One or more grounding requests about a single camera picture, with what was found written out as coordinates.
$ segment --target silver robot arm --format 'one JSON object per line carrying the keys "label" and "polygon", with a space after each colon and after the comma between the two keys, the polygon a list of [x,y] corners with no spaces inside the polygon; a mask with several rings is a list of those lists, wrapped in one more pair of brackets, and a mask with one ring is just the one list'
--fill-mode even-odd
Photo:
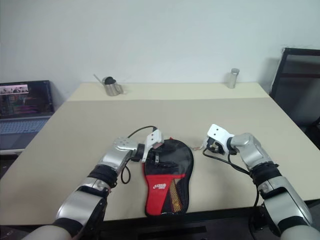
{"label": "silver robot arm", "polygon": [[92,235],[104,219],[107,197],[117,185],[117,177],[127,162],[145,161],[148,151],[163,142],[163,135],[158,129],[147,136],[144,144],[127,137],[117,138],[106,155],[61,205],[54,223],[37,228],[23,240],[75,240],[83,235]]}
{"label": "silver robot arm", "polygon": [[320,232],[311,227],[307,205],[252,134],[233,135],[213,124],[207,136],[208,147],[217,146],[217,152],[240,154],[264,200],[262,207],[274,234],[281,240],[320,240]]}

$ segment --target beige table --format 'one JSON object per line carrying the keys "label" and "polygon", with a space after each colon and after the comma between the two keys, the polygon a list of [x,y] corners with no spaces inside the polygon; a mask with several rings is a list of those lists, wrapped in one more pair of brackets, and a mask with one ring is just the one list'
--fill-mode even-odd
{"label": "beige table", "polygon": [[[304,200],[320,198],[320,151],[257,83],[235,89],[223,84],[132,84],[125,90],[127,94],[110,98],[99,84],[84,83],[58,109],[0,181],[1,225],[51,223],[112,141],[150,124],[191,147],[202,143],[212,123],[233,134],[251,132]],[[148,133],[134,138],[142,142]],[[200,151],[193,154],[188,212],[253,205],[255,187],[248,176]],[[238,156],[232,160],[241,164]],[[118,181],[108,197],[105,220],[145,216],[142,166],[128,166],[131,181]]]}

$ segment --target silver canister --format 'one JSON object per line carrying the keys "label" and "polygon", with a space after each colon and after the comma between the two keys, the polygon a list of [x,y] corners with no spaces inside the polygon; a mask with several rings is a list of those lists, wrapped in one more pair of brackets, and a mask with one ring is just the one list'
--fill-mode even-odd
{"label": "silver canister", "polygon": [[117,96],[124,93],[122,86],[112,76],[105,77],[102,83],[108,96]]}

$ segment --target black cable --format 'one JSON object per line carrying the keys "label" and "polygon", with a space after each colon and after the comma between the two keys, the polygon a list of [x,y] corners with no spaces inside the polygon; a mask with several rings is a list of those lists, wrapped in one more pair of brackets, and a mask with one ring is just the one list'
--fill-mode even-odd
{"label": "black cable", "polygon": [[223,162],[223,163],[225,163],[225,164],[229,164],[230,166],[232,166],[232,167],[233,167],[234,169],[236,169],[237,171],[249,175],[249,172],[248,172],[247,170],[245,170],[245,169],[243,169],[242,167],[240,167],[240,166],[232,163],[231,160],[230,160],[230,156],[229,156],[229,155],[228,155],[228,161],[226,161],[226,160],[224,160],[224,159],[222,159],[222,158],[220,158],[220,157],[206,154],[206,150],[208,150],[207,147],[206,147],[206,148],[203,150],[203,152],[202,152],[202,154],[203,154],[204,156],[206,156],[206,157],[208,157],[208,158],[211,158],[211,159],[218,160],[218,161]]}
{"label": "black cable", "polygon": [[255,201],[254,201],[254,204],[253,204],[252,212],[251,212],[251,214],[249,216],[249,219],[248,219],[248,227],[249,227],[249,231],[250,231],[250,234],[251,234],[253,240],[257,240],[257,239],[256,239],[256,236],[254,235],[254,231],[253,231],[253,226],[252,226],[251,220],[254,217],[254,214],[255,214],[255,211],[256,211],[256,208],[257,208],[257,205],[258,205],[258,201],[259,201],[259,191],[258,191],[258,189],[256,189]]}
{"label": "black cable", "polygon": [[139,128],[139,129],[135,130],[133,133],[131,133],[131,134],[128,136],[128,139],[129,139],[130,137],[132,137],[132,135],[136,134],[137,132],[139,132],[139,131],[141,131],[141,130],[143,130],[143,129],[148,129],[148,128],[153,128],[153,130],[152,130],[153,132],[158,129],[156,126],[152,126],[152,125],[150,125],[150,126],[144,126],[144,127],[141,127],[141,128]]}
{"label": "black cable", "polygon": [[[148,128],[153,128],[152,131],[154,132],[155,130],[157,130],[158,128],[156,126],[152,126],[152,125],[149,125],[149,126],[144,126],[144,127],[141,127],[137,130],[135,130],[133,133],[131,133],[127,138],[129,139],[130,137],[132,137],[134,134],[136,134],[137,132],[139,132],[140,130],[143,130],[143,129],[148,129]],[[127,181],[124,181],[124,171],[125,169],[128,171],[128,174],[129,174],[129,177],[128,177],[128,180]],[[120,175],[120,178],[121,178],[121,182],[123,184],[128,184],[131,180],[131,172],[130,172],[130,169],[127,167],[127,164],[125,164],[124,168],[122,169],[121,171],[121,175]]]}
{"label": "black cable", "polygon": [[[124,170],[127,170],[128,171],[128,174],[129,174],[129,177],[128,177],[128,180],[127,181],[124,181]],[[124,166],[124,168],[122,169],[122,171],[121,171],[121,182],[123,183],[123,184],[128,184],[129,182],[130,182],[130,179],[131,179],[131,172],[130,172],[130,170],[129,170],[129,168],[127,167],[127,165],[125,165]]]}

